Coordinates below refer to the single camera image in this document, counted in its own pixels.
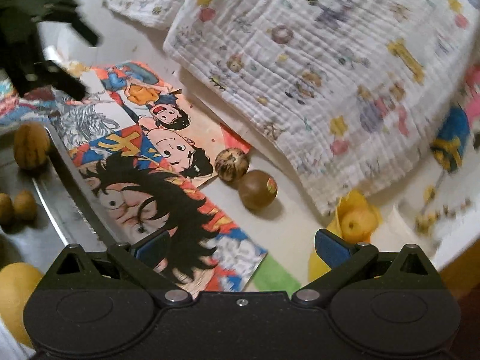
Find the dry flower twig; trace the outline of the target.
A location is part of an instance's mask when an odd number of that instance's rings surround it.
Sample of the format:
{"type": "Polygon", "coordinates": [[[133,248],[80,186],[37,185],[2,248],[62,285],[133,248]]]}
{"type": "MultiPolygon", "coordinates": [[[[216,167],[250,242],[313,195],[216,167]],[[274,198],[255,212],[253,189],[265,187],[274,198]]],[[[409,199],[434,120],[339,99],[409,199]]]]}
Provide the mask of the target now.
{"type": "Polygon", "coordinates": [[[428,185],[423,193],[424,205],[414,220],[414,229],[417,233],[430,235],[438,223],[457,219],[473,207],[473,201],[466,197],[457,205],[442,205],[440,208],[433,208],[436,196],[437,188],[432,184],[428,185]]]}

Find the yellow fruit in bowl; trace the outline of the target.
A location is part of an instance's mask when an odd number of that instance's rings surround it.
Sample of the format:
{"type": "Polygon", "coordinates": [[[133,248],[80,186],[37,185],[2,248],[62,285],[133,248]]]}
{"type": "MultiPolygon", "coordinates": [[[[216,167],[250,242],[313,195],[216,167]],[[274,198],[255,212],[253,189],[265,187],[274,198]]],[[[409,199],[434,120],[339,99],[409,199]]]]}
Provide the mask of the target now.
{"type": "Polygon", "coordinates": [[[371,234],[377,229],[378,225],[377,215],[367,209],[349,211],[340,221],[343,239],[352,244],[369,242],[371,234]]]}

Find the striped tan melon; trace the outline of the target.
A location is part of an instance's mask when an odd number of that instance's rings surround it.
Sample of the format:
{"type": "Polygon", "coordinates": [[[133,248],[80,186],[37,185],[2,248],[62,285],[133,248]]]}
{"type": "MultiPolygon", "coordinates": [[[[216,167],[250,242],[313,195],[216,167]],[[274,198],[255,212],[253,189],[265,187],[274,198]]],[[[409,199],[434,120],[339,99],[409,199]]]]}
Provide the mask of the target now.
{"type": "Polygon", "coordinates": [[[48,159],[50,135],[38,122],[19,126],[14,136],[14,158],[20,169],[32,171],[42,167],[48,159]]]}

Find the colourful cartoon poster mat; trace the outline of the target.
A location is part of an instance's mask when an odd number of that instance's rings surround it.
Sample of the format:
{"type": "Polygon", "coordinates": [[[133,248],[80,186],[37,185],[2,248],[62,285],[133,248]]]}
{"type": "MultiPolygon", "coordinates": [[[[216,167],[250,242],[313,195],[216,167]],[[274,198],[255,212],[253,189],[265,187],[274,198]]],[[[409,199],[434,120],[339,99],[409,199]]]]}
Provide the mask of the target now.
{"type": "Polygon", "coordinates": [[[20,96],[2,78],[1,124],[52,124],[127,242],[168,233],[160,270],[174,284],[193,295],[244,289],[266,251],[200,189],[216,174],[211,154],[244,143],[144,63],[67,69],[87,89],[80,101],[51,87],[20,96]]]}

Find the dark striped round fruit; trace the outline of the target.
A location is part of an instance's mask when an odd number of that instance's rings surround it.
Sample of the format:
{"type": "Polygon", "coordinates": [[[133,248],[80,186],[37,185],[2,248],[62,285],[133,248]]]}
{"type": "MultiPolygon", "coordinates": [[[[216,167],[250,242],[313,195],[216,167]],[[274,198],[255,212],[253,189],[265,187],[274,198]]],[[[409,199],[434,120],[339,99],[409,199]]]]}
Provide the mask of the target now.
{"type": "Polygon", "coordinates": [[[226,183],[240,180],[248,171],[250,160],[239,148],[227,148],[219,152],[214,168],[219,178],[226,183]]]}

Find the yellow plastic bowl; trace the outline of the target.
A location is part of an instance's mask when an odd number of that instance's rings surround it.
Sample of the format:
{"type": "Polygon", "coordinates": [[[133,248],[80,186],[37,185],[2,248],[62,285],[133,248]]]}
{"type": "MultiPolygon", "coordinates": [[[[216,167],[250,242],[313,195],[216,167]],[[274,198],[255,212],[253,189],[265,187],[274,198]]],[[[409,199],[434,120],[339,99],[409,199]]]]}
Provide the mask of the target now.
{"type": "MultiPolygon", "coordinates": [[[[382,222],[379,209],[354,189],[340,198],[334,217],[325,230],[354,245],[358,242],[370,242],[371,235],[382,222]]],[[[331,239],[319,230],[308,260],[308,281],[312,282],[329,272],[334,263],[341,263],[346,256],[346,250],[332,243],[331,239]]]]}

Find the cartoon print cloth right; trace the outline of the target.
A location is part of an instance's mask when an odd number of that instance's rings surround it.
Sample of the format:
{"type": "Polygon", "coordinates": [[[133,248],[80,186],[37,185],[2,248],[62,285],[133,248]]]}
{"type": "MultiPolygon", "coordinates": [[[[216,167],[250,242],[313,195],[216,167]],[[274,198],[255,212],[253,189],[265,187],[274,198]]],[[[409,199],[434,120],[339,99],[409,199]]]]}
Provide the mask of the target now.
{"type": "Polygon", "coordinates": [[[479,0],[185,0],[164,50],[328,214],[414,169],[478,39],[479,0]]]}

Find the yellow lemon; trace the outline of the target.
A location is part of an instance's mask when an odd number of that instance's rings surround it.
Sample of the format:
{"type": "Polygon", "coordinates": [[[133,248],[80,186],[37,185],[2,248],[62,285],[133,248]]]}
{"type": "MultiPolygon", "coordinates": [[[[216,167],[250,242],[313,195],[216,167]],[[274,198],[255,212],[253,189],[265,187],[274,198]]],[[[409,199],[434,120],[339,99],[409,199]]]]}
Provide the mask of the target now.
{"type": "Polygon", "coordinates": [[[1,269],[1,319],[8,331],[27,347],[33,348],[24,327],[24,307],[43,275],[26,262],[15,262],[1,269]]]}

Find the brown round fruit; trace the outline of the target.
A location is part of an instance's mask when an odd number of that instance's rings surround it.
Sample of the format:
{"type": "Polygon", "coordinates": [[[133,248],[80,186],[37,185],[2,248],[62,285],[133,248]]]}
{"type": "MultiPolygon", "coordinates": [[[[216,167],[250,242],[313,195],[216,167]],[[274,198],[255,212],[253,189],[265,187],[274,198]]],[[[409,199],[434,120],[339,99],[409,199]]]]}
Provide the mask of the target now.
{"type": "Polygon", "coordinates": [[[260,211],[269,206],[278,194],[278,184],[262,170],[247,172],[238,183],[238,195],[250,211],[260,211]]]}

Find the metal tray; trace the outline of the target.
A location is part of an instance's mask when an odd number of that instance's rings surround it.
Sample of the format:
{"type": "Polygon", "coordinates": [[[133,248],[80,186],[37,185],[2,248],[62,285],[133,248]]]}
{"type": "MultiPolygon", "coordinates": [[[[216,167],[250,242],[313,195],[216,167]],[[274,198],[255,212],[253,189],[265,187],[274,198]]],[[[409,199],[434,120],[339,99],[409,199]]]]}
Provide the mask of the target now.
{"type": "Polygon", "coordinates": [[[46,272],[69,244],[99,252],[126,242],[72,163],[53,126],[44,126],[50,138],[44,169],[32,175],[19,169],[14,160],[14,137],[19,127],[1,128],[1,191],[11,197],[30,191],[38,214],[31,224],[12,221],[1,228],[1,265],[23,262],[46,272]]]}

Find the colourful cartoon wall drawing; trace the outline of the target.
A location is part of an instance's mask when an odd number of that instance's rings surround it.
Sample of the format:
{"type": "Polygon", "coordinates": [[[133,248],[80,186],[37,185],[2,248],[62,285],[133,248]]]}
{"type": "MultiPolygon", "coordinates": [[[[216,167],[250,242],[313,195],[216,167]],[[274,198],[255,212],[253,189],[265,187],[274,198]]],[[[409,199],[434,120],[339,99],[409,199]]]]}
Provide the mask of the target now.
{"type": "Polygon", "coordinates": [[[447,113],[430,150],[437,163],[448,173],[457,171],[469,139],[479,150],[479,64],[472,65],[465,75],[460,99],[447,113]]]}

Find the small brown fruit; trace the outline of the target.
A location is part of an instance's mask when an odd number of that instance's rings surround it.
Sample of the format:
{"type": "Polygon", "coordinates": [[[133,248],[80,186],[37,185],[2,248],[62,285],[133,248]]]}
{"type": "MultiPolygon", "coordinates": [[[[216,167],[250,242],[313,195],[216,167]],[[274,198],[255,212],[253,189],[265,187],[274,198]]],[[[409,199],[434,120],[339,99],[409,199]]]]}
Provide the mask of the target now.
{"type": "Polygon", "coordinates": [[[13,201],[14,215],[16,219],[33,221],[38,215],[38,208],[33,194],[23,190],[16,195],[13,201]]]}
{"type": "Polygon", "coordinates": [[[0,193],[0,224],[7,223],[14,216],[14,207],[10,196],[0,193]]]}

